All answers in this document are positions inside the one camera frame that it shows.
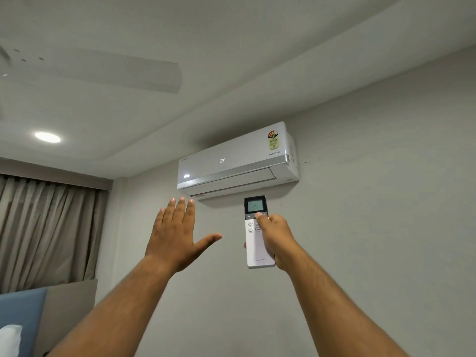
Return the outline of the blue padded headboard panel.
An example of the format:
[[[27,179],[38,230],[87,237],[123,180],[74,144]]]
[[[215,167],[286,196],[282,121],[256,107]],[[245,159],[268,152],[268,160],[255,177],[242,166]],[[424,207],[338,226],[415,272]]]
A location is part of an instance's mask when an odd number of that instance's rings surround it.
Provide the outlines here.
[[[0,328],[22,326],[19,357],[33,357],[46,293],[46,288],[36,288],[0,295]]]

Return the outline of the white ceiling fan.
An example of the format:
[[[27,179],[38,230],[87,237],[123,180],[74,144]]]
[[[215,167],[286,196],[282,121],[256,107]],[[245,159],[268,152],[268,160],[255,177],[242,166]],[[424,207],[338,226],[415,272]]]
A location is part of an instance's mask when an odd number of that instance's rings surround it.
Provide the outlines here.
[[[177,94],[182,86],[178,63],[6,39],[0,39],[0,72],[23,77],[46,75],[169,94]]]

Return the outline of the person's right forearm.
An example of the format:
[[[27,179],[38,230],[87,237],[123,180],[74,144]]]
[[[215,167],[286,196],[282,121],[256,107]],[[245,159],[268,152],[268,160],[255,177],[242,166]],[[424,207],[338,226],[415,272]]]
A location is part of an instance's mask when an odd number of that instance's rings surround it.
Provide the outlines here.
[[[409,357],[303,248],[283,263],[319,357]]]

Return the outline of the grey padded headboard panel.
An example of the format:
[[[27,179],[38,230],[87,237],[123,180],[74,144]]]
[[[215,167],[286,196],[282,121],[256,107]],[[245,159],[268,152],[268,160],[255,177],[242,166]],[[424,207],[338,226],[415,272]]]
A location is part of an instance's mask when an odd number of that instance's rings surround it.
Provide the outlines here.
[[[47,287],[32,357],[45,357],[92,310],[98,280]]]

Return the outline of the person's left hand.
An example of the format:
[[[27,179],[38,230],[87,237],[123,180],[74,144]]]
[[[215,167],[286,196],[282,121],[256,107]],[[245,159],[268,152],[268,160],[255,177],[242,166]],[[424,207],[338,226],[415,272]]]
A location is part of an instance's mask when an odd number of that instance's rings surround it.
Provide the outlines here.
[[[195,203],[186,199],[187,208],[183,224],[174,227],[174,210],[179,199],[171,198],[164,214],[163,224],[166,230],[155,235],[155,221],[147,244],[145,258],[152,260],[169,277],[186,269],[200,255],[194,255]]]

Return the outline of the person's left forearm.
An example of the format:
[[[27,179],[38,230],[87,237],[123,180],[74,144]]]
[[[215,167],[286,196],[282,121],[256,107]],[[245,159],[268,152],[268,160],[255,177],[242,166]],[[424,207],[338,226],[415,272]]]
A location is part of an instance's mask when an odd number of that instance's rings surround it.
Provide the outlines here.
[[[171,258],[143,258],[49,357],[134,357],[177,266]]]

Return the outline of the white remote control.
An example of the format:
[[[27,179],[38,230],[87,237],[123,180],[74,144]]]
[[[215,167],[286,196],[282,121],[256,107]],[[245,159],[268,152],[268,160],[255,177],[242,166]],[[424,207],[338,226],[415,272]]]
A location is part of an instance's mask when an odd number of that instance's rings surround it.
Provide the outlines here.
[[[256,213],[269,217],[265,195],[245,198],[244,210],[248,268],[275,267],[275,256],[266,248],[262,229],[255,218]]]

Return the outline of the white pillow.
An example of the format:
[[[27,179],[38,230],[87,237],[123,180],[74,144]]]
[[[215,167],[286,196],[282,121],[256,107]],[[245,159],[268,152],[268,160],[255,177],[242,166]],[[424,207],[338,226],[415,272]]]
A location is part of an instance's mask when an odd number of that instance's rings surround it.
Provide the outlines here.
[[[21,325],[0,328],[0,357],[19,357],[21,332]]]

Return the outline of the grey curtain pelmet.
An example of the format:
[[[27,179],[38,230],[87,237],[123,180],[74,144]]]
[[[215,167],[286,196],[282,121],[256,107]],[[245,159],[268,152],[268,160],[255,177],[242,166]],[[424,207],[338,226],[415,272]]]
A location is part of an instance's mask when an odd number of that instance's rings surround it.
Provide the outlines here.
[[[0,174],[73,186],[111,191],[114,181],[107,178],[45,167],[0,157]]]

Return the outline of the person's right hand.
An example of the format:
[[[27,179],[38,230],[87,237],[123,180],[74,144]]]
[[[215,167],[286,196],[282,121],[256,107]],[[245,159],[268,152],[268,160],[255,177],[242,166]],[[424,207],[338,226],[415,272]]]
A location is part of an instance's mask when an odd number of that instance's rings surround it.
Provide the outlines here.
[[[265,246],[275,256],[275,262],[279,269],[287,273],[302,269],[308,256],[294,239],[288,222],[283,217],[279,229],[262,231],[262,233]]]

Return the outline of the white wall air conditioner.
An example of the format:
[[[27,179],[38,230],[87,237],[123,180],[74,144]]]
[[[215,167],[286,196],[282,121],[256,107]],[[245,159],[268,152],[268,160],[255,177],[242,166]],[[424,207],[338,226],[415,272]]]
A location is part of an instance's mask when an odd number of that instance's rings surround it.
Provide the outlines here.
[[[299,179],[296,143],[281,121],[180,159],[177,190],[199,200]]]

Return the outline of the beige pleated curtain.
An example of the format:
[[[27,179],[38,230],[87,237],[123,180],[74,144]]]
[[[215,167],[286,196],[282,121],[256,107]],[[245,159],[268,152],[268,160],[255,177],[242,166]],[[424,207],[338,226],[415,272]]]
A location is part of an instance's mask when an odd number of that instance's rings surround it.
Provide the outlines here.
[[[0,174],[0,294],[93,280],[108,197]]]

